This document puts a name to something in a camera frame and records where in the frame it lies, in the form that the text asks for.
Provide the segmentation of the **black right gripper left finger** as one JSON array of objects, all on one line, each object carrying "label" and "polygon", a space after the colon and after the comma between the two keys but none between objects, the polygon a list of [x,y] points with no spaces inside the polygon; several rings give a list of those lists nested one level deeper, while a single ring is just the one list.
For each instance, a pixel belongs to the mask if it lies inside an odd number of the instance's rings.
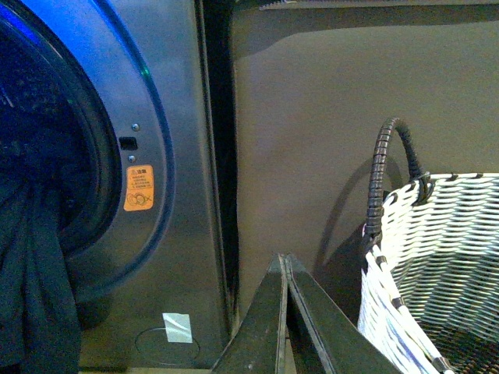
[{"label": "black right gripper left finger", "polygon": [[236,335],[211,371],[285,372],[287,304],[285,257],[279,254],[272,258]]}]

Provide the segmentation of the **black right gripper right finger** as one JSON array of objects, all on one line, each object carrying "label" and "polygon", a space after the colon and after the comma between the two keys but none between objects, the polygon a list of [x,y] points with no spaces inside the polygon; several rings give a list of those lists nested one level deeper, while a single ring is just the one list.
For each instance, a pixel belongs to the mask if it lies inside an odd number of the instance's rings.
[{"label": "black right gripper right finger", "polygon": [[286,256],[286,278],[287,327],[297,373],[399,372],[293,255]]}]

